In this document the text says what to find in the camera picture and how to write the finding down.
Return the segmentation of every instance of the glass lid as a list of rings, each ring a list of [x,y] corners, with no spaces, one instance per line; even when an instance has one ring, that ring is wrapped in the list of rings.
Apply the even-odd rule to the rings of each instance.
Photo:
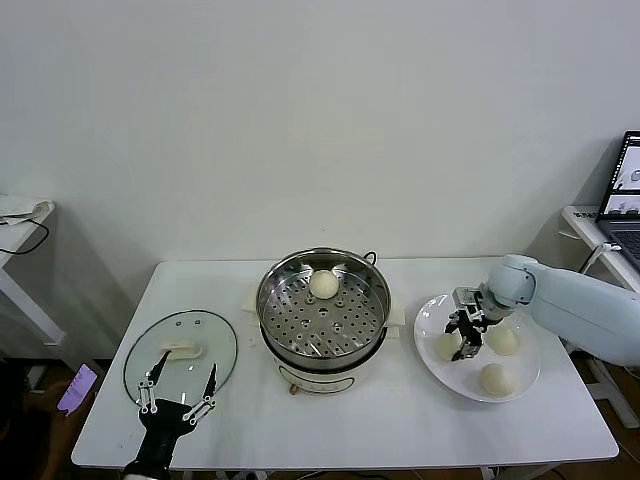
[[[171,351],[157,385],[156,398],[186,405],[202,400],[216,364],[216,391],[225,384],[236,363],[236,334],[220,315],[204,310],[174,313],[143,333],[124,365],[124,385],[129,397],[138,401],[138,384],[165,352]]]

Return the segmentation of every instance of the laptop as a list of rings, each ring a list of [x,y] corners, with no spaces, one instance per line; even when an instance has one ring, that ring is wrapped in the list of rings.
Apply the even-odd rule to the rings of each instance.
[[[640,270],[640,131],[624,134],[596,225]]]

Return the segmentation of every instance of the steamed bun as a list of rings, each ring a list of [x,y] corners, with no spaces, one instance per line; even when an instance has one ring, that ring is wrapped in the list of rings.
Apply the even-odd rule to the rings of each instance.
[[[486,340],[498,355],[515,355],[520,349],[520,338],[509,327],[491,327],[486,335]]]
[[[462,336],[458,330],[453,333],[443,333],[436,340],[436,353],[444,361],[450,362],[453,354],[460,350],[461,343]]]
[[[482,369],[480,385],[487,393],[497,397],[511,395],[518,387],[511,372],[497,363],[490,363]]]
[[[318,270],[313,272],[309,279],[309,290],[313,296],[326,300],[338,293],[340,282],[338,278],[329,270]]]

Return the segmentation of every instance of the black cable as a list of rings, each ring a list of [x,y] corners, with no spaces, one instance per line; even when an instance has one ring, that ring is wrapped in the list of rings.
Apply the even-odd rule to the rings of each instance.
[[[359,473],[359,472],[349,472],[352,475],[355,475],[356,477],[360,477],[360,478],[381,478],[382,480],[391,480],[389,477],[385,476],[385,475],[380,475],[380,474],[366,474],[366,473]]]
[[[582,269],[587,266],[587,263],[589,263],[589,260],[591,260],[591,257],[593,257],[593,255],[596,253],[596,250],[598,249],[599,246],[600,245],[596,245],[594,249],[591,250],[591,253],[589,254],[589,256],[586,258],[582,266],[578,269],[578,273],[582,272]]]
[[[301,477],[296,478],[296,480],[306,480],[308,478],[316,478],[319,477],[321,475],[324,475],[325,473],[329,473],[329,472],[312,472],[312,473],[307,473],[305,475],[302,475]]]
[[[44,229],[44,237],[42,237],[38,243],[36,243],[33,247],[28,248],[27,250],[23,250],[22,252],[12,252],[10,250],[5,250],[4,248],[0,248],[0,252],[4,252],[4,253],[10,253],[11,255],[26,255],[27,253],[31,253],[33,252],[36,248],[38,248],[40,245],[42,245],[42,243],[47,239],[47,237],[49,236],[49,229],[47,227],[45,227],[44,225],[42,225],[41,223],[38,222],[34,222],[33,220],[31,220],[30,218],[25,219],[27,222],[31,222],[35,225],[37,225],[40,228]]]
[[[557,468],[552,468],[551,471],[553,473],[555,473],[556,475],[558,475],[562,480],[567,480],[567,477],[565,477],[564,475],[562,475]]]

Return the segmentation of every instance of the laptop keyboard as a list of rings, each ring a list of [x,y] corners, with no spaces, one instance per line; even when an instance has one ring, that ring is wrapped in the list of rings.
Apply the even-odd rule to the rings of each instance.
[[[640,230],[614,231],[611,236],[618,240],[635,258],[640,259]]]

